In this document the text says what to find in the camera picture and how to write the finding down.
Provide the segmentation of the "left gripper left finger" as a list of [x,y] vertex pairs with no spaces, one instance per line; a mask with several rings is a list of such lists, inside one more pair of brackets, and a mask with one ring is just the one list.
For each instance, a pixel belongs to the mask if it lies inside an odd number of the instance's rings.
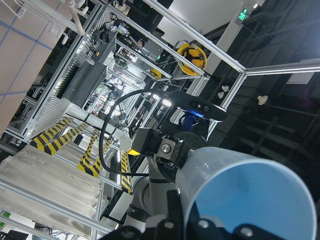
[[168,220],[174,224],[173,239],[183,239],[184,217],[181,198],[177,190],[168,190],[167,193]]

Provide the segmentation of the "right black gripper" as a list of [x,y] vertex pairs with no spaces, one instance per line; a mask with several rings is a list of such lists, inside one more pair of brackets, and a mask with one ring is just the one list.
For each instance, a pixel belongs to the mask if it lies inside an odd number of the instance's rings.
[[179,130],[162,135],[159,131],[141,127],[137,130],[131,148],[142,156],[155,157],[155,168],[170,183],[176,181],[190,151],[206,147],[206,140],[193,132]]

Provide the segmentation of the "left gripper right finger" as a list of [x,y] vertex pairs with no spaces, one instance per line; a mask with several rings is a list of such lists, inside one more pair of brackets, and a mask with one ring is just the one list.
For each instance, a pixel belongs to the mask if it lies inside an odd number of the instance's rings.
[[200,218],[197,204],[194,202],[186,225],[187,240],[204,240],[205,229],[208,227],[208,221]]

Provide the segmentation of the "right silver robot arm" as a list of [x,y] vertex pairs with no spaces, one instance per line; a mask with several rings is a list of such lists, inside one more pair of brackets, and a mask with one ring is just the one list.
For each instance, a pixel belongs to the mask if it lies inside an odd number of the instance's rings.
[[144,231],[149,217],[167,214],[167,191],[174,190],[177,171],[185,164],[190,151],[205,146],[206,140],[191,131],[178,130],[164,135],[151,128],[139,128],[132,148],[147,158],[148,176],[134,182],[125,225]]

